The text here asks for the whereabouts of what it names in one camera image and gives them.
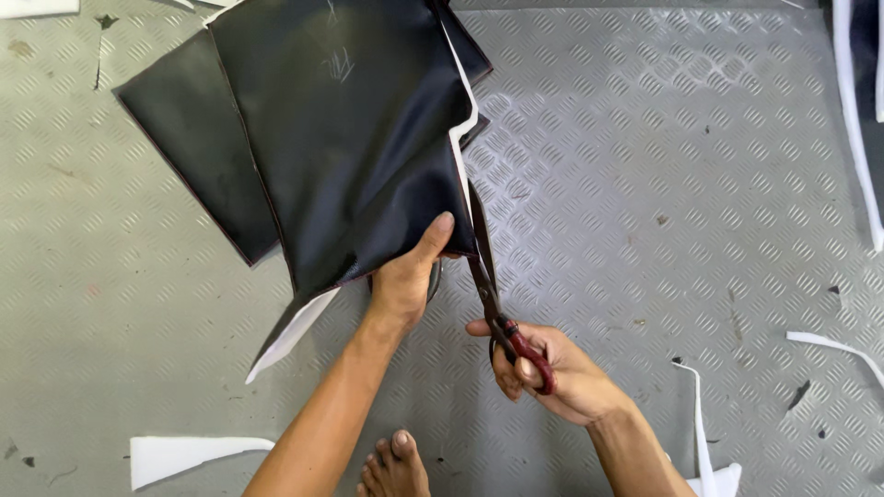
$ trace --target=black leather piece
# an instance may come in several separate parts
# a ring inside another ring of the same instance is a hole
[[[850,51],[853,56],[859,128],[878,212],[884,212],[884,124],[875,118],[878,29],[877,0],[855,0],[850,19]]]
[[[430,7],[245,0],[210,32],[299,298],[411,249],[443,210],[446,249],[475,254],[448,139],[469,100]]]
[[[246,262],[256,262],[278,237],[211,34],[197,33],[115,93]]]

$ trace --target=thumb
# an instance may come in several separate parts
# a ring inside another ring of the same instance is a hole
[[[431,263],[445,245],[451,240],[451,233],[454,231],[454,216],[451,212],[445,211],[433,219],[427,231],[423,232],[421,240],[417,242],[415,248],[411,251],[417,259],[422,263]]]
[[[537,367],[524,357],[515,360],[515,376],[526,386],[531,388],[540,388],[544,385],[544,381],[540,378],[540,371]]]

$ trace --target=right hand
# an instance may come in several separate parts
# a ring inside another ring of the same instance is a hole
[[[519,357],[515,366],[507,361],[503,347],[494,349],[492,368],[500,390],[516,402],[522,389],[551,412],[580,426],[589,426],[618,409],[629,409],[632,400],[565,333],[552,326],[519,322],[519,332],[528,343],[546,357],[552,366],[557,386],[552,395],[538,395],[543,385],[540,371],[529,360]],[[467,324],[473,336],[491,336],[484,319]]]

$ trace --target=left hand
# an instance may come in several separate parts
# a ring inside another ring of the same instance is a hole
[[[411,330],[427,306],[433,263],[442,255],[453,231],[454,216],[443,212],[411,251],[381,266],[374,275],[368,313],[388,320],[403,335]]]

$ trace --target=diamond plate floor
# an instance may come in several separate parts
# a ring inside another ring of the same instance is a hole
[[[200,19],[121,6],[101,34],[86,11],[102,5],[0,23],[0,450],[17,448],[0,461],[4,495],[127,493],[134,435],[276,438],[367,302],[345,289],[283,363],[242,384],[290,298],[282,257],[250,271],[108,92]],[[467,162],[512,314],[590,350],[682,474],[695,474],[692,379],[672,356],[703,375],[713,464],[743,465],[742,495],[882,494],[884,394],[860,362],[783,336],[825,334],[884,362],[884,259],[855,206],[822,14],[461,18],[495,64],[476,88],[492,127]],[[610,493],[584,433],[497,391],[485,343],[461,328],[479,314],[465,263],[449,264],[339,494],[401,426],[436,495]],[[260,460],[142,494],[238,494]]]

